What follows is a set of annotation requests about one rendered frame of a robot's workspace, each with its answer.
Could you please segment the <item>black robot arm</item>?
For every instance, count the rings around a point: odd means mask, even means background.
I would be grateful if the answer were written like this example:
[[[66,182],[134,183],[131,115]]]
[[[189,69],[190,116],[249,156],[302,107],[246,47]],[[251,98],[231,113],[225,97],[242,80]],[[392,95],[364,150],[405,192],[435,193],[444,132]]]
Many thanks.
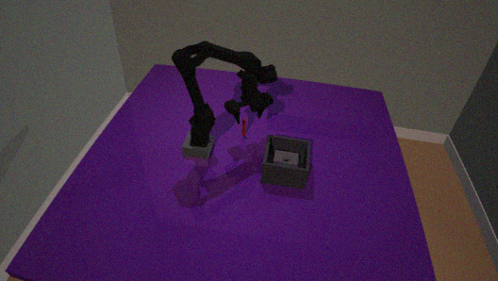
[[[191,55],[195,56],[191,57]],[[194,115],[189,121],[192,125],[191,146],[197,147],[207,147],[209,132],[215,124],[214,120],[216,120],[208,103],[204,103],[195,77],[195,68],[199,67],[207,58],[227,61],[245,70],[240,70],[237,73],[237,77],[241,79],[241,85],[245,89],[254,89],[257,87],[257,83],[268,84],[277,80],[275,66],[271,64],[261,67],[261,60],[250,52],[236,52],[208,41],[201,41],[198,44],[177,49],[172,56],[172,61],[182,74],[194,104]],[[261,96],[260,91],[257,93],[249,92],[245,98],[245,103],[249,104],[253,112],[262,111],[269,105],[268,96]]]

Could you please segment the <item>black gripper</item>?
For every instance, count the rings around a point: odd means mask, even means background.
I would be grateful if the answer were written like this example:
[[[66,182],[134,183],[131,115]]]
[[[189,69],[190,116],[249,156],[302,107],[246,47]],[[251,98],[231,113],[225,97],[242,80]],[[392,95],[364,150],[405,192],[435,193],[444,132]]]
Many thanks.
[[[248,95],[249,91],[251,91],[252,93],[257,93],[258,89],[257,89],[257,87],[254,88],[254,89],[245,89],[243,86],[241,86],[241,102],[237,103],[234,99],[224,102],[224,108],[230,114],[233,114],[235,116],[235,119],[236,119],[236,121],[237,121],[238,124],[240,124],[240,107],[249,106],[249,104],[245,103],[245,98]],[[267,97],[267,96],[269,97],[269,99],[270,99],[269,105],[274,102],[274,98],[268,92],[266,92],[266,91],[265,92],[261,92],[260,95],[263,96],[263,97]],[[262,111],[258,111],[257,112],[257,117],[259,119],[260,119],[260,117],[261,117],[264,109]]]

